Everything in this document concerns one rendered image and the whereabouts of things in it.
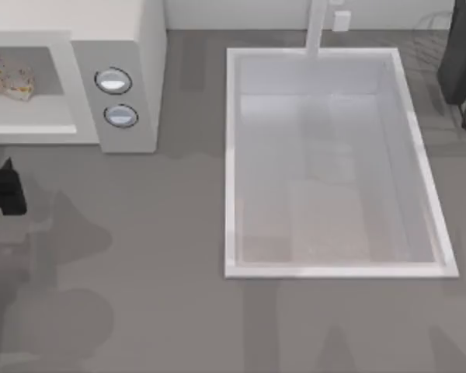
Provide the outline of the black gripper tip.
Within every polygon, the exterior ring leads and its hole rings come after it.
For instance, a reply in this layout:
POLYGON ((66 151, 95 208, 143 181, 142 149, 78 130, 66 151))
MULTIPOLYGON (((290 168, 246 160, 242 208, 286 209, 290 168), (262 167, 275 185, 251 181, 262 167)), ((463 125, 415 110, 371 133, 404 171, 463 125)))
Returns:
POLYGON ((11 158, 0 168, 0 211, 4 216, 23 216, 27 212, 23 185, 11 158))

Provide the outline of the white wall socket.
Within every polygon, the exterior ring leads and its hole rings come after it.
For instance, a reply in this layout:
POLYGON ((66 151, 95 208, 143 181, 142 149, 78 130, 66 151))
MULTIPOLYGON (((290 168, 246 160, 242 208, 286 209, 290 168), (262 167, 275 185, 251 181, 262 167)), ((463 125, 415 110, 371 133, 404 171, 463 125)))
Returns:
POLYGON ((348 10, 334 12, 332 31, 336 33, 346 32, 350 29, 352 13, 348 10))

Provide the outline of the tall white tap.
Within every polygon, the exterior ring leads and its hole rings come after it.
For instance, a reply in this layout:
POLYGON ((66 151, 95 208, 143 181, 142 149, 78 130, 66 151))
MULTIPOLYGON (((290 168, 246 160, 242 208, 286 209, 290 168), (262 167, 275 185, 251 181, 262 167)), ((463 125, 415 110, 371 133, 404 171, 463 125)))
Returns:
POLYGON ((305 52, 309 58, 316 58, 318 55, 328 7, 329 0, 310 1, 305 39, 305 52))

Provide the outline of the small round microwave knob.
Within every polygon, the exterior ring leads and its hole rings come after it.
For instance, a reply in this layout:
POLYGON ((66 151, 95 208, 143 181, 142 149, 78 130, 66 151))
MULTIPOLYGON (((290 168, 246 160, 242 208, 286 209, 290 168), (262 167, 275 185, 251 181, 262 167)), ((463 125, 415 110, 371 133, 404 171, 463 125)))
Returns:
POLYGON ((107 107, 103 116, 108 124, 118 128, 133 127, 139 120, 137 111, 124 104, 107 107))

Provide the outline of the white sink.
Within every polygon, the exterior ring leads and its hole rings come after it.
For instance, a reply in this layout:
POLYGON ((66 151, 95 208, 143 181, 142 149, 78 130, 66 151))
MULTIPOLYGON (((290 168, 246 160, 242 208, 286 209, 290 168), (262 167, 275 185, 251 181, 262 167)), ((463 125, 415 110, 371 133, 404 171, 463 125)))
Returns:
POLYGON ((457 278, 395 47, 228 49, 228 279, 457 278))

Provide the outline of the clear wrapped food item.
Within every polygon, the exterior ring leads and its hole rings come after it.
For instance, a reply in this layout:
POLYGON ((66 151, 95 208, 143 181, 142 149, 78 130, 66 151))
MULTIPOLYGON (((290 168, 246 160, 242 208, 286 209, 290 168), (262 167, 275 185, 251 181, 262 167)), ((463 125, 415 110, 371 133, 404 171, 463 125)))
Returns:
POLYGON ((0 55, 0 94, 16 101, 28 102, 35 88, 32 68, 0 55))

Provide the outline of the pale microwave oven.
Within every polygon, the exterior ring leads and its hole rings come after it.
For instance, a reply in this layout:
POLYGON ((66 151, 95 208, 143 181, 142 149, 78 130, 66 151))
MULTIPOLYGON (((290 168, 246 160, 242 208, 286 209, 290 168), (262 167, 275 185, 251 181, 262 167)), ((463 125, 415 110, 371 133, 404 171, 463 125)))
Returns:
POLYGON ((32 68, 30 101, 0 94, 0 145, 98 145, 105 153, 152 153, 165 75, 163 0, 0 0, 0 55, 32 68), (94 76, 124 70, 132 88, 109 95, 94 76), (107 107, 138 113, 108 124, 107 107))

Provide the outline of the large round microwave knob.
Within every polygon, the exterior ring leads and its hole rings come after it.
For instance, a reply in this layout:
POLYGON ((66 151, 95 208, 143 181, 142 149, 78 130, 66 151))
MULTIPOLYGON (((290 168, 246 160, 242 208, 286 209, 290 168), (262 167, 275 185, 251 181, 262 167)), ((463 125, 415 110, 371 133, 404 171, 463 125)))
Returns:
POLYGON ((109 95, 122 95, 133 85, 131 77, 122 69, 111 67, 95 73, 96 86, 109 95))

